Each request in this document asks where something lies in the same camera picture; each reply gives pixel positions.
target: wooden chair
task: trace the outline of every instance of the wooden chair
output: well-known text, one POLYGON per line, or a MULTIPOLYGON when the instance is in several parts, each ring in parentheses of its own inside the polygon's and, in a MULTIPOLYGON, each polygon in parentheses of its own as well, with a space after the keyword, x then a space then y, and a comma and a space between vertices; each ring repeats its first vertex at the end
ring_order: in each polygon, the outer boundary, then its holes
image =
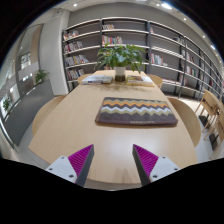
POLYGON ((215 148, 213 154, 215 153, 216 149, 218 149, 219 146, 222 144, 222 141, 224 139, 224 113, 222 111, 220 112, 220 115, 219 115, 218 119, 216 120, 215 125, 212 128, 210 128, 210 130, 208 131, 208 134, 205 136, 204 140, 208 137, 208 135, 213 133, 215 130, 218 133, 218 136, 219 136, 219 139, 220 139, 220 143, 215 148))
POLYGON ((208 90, 204 90, 204 95, 201 99, 201 102, 198 105, 198 108, 196 109, 195 113, 197 112, 197 110, 199 109, 200 105, 203 106, 203 109, 201 111, 201 114, 204 112, 204 110, 206 110, 210 116, 210 119, 208 120, 207 124, 205 125, 204 129, 202 130, 202 132, 205 130, 205 128, 208 126, 208 124, 211 121, 211 125, 214 121, 214 118, 216 117, 216 115, 218 115, 218 105, 217 105, 217 98, 214 94, 212 94, 211 92, 209 92, 208 90))
POLYGON ((196 147, 201 139, 201 127, 197 116, 184 102, 171 97, 168 99, 184 122, 194 147, 196 147))
POLYGON ((152 81, 161 89, 161 87, 163 85, 162 78, 160 78, 157 75, 151 75, 151 74, 147 74, 147 76, 149 76, 149 78, 152 79, 152 81))
POLYGON ((37 112, 32 125, 32 133, 36 134, 40 126, 43 124, 48 115, 54 110, 55 107, 65 98, 66 96, 58 96, 47 102, 40 110, 37 112))

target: plant pot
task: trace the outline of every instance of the plant pot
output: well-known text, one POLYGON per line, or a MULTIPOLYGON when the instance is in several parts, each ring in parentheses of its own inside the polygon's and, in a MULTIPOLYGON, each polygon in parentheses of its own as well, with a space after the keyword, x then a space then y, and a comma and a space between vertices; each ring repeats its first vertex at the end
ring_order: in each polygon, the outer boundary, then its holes
POLYGON ((125 67, 114 67, 115 70, 115 81, 124 82, 125 81, 125 67))

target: potted plant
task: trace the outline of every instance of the potted plant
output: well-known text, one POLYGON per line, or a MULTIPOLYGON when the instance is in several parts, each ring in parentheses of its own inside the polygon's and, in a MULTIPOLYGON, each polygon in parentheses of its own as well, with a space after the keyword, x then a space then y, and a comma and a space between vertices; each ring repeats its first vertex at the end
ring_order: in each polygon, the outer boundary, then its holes
POLYGON ((42 83, 45 79, 45 77, 49 74, 49 72, 45 72, 44 70, 38 70, 38 73, 36 74, 36 84, 42 83))
POLYGON ((10 101, 9 99, 5 99, 5 100, 3 101, 3 108, 4 108, 5 111, 8 111, 10 102, 11 102, 11 101, 10 101))
POLYGON ((143 48, 136 47, 135 45, 116 46, 114 48, 107 48, 109 43, 105 44, 105 48, 98 51, 97 56, 101 55, 98 60, 98 69, 106 64, 115 70, 115 80, 122 82, 125 81, 126 66, 130 65, 131 70, 137 70, 141 73, 140 66, 143 59, 141 51, 146 53, 143 48))

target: chair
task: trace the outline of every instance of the chair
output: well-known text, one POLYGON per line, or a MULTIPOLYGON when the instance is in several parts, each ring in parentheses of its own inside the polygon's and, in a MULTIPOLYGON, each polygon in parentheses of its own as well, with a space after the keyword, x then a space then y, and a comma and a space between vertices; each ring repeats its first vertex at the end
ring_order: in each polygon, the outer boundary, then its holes
POLYGON ((195 113, 197 112, 197 110, 199 109, 200 105, 203 106, 203 109, 201 111, 201 114, 204 112, 204 110, 206 110, 208 112, 208 115, 210 116, 210 119, 208 120, 207 124, 205 125, 205 127, 203 128, 202 132, 206 129, 206 127, 208 126, 208 124, 211 121, 211 125, 214 121, 214 118, 216 117, 216 115, 218 115, 218 106, 217 106, 217 98, 214 94, 212 94, 211 92, 209 92, 208 90, 204 90, 204 95, 201 99, 200 104, 198 105, 198 108, 196 109, 195 113))
POLYGON ((180 170, 180 168, 168 157, 158 157, 135 144, 133 145, 132 154, 142 186, 150 184, 180 170))
POLYGON ((168 99, 184 122, 194 147, 196 147, 201 139, 201 127, 196 114, 184 102, 171 97, 168 99))
POLYGON ((65 98, 66 96, 58 96, 47 102, 40 110, 37 112, 32 125, 33 135, 36 134, 37 130, 40 128, 42 123, 48 117, 48 115, 54 110, 55 107, 65 98))
POLYGON ((60 156, 45 170, 84 187, 93 156, 94 145, 89 145, 69 157, 60 156))
POLYGON ((150 79, 152 79, 152 81, 161 89, 162 85, 163 85, 163 80, 162 78, 160 78, 157 75, 148 75, 150 79))
POLYGON ((210 130, 208 131, 208 134, 205 136, 204 140, 208 137, 208 135, 213 133, 215 130, 218 133, 218 136, 219 136, 219 139, 220 139, 220 143, 215 148, 213 154, 215 153, 216 149, 218 149, 219 146, 222 144, 222 141, 224 139, 224 113, 222 111, 220 112, 220 115, 219 115, 218 119, 216 120, 215 125, 212 128, 210 128, 210 130))

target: ceiling light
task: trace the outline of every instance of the ceiling light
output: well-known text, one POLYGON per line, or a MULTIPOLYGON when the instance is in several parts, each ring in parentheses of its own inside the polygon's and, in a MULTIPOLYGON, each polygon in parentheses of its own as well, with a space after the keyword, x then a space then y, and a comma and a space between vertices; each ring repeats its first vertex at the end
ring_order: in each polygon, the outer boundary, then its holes
POLYGON ((213 45, 211 45, 211 48, 212 48, 213 50, 215 50, 215 47, 214 47, 213 45))
POLYGON ((172 7, 168 5, 167 3, 162 3, 161 6, 166 9, 172 9, 172 7))

